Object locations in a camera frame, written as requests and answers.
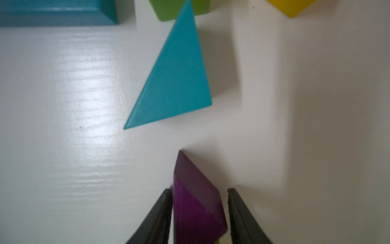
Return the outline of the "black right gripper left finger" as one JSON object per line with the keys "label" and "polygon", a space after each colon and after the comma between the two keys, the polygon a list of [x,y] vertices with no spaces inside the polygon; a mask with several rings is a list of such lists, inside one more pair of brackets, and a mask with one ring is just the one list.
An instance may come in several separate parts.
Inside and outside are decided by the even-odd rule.
{"label": "black right gripper left finger", "polygon": [[165,189],[127,244],[167,244],[172,207],[172,190]]}

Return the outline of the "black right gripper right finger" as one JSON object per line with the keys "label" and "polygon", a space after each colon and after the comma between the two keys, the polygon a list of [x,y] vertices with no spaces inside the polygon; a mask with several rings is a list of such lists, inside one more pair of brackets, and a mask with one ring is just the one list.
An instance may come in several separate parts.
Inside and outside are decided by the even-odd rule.
{"label": "black right gripper right finger", "polygon": [[272,244],[235,188],[228,189],[228,207],[233,244]]}

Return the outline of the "purple triangular prism block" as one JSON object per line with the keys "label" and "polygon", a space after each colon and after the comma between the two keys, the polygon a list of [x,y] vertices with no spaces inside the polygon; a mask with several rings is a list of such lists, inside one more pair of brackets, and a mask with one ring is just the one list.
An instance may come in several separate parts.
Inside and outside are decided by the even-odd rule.
{"label": "purple triangular prism block", "polygon": [[178,152],[173,175],[175,244],[216,244],[227,232],[219,190]]}

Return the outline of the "teal triangular prism block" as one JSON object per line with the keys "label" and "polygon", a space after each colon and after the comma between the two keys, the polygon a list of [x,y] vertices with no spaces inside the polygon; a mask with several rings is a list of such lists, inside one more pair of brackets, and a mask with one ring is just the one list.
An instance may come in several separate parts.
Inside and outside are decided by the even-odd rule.
{"label": "teal triangular prism block", "polygon": [[124,129],[212,105],[191,1],[185,1]]}

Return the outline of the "green cube block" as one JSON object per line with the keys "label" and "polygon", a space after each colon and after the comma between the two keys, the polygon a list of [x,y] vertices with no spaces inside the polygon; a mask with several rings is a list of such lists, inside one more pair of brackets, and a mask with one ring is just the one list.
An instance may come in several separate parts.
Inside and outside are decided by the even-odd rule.
{"label": "green cube block", "polygon": [[[174,20],[179,15],[185,0],[150,0],[153,11],[159,21]],[[192,0],[194,15],[210,12],[211,0]]]}

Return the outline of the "yellow triangular prism block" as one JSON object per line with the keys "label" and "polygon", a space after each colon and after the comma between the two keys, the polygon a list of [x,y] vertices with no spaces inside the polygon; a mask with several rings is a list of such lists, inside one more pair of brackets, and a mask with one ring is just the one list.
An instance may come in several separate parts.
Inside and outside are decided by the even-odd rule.
{"label": "yellow triangular prism block", "polygon": [[293,18],[315,0],[268,0],[268,2],[288,17]]}

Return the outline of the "teal rectangular block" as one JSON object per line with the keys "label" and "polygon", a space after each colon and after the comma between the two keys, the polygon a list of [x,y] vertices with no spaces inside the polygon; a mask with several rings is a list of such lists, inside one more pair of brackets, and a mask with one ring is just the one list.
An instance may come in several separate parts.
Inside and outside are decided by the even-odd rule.
{"label": "teal rectangular block", "polygon": [[1,27],[102,26],[118,24],[115,1],[1,1]]}

